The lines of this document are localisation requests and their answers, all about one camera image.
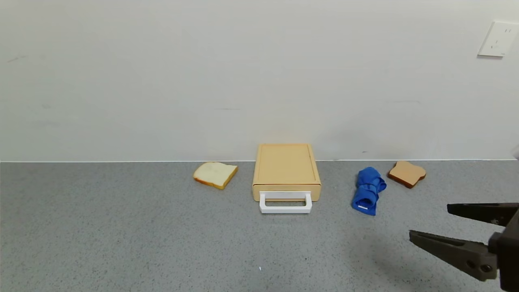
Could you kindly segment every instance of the table surface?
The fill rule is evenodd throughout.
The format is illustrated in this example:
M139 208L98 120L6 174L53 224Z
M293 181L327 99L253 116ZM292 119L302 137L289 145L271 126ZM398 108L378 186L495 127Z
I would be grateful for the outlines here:
M223 191L200 163L1 163L1 291L499 291L414 246L408 230L486 242L501 227L448 203L518 202L519 162L415 162L387 179L375 217L350 203L357 172L394 162L318 162L310 214L261 214L253 162Z

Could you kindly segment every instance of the electrical outlet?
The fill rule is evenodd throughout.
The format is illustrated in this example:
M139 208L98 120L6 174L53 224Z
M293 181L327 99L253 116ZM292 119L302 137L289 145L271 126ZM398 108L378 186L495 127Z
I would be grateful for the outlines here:
M478 55L503 57L508 53L519 31L519 24L494 21Z

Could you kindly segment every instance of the toast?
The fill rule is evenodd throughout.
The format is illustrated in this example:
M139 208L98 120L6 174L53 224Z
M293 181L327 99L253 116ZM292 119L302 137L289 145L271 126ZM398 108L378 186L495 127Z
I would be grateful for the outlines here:
M223 190L237 171L236 165L206 162L195 170L193 178L200 183Z
M388 178L413 188L418 181L425 178L426 172L420 166L413 165L407 161L398 161L388 173Z

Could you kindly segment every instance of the toaster handle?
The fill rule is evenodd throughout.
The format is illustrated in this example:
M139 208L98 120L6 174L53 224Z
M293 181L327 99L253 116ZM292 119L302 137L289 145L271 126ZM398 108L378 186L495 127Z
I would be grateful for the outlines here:
M310 191L260 191L259 209L261 213L310 213L312 210L312 197ZM306 206L266 206L265 200L270 198L277 199L305 199Z

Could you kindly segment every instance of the blue cloth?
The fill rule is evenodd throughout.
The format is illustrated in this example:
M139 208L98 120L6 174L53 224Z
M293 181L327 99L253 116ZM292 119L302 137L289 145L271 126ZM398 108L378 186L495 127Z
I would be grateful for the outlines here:
M357 191L351 206L360 212L375 216L377 209L378 193L386 189L386 182L380 177L373 167L367 167L359 171L357 178Z

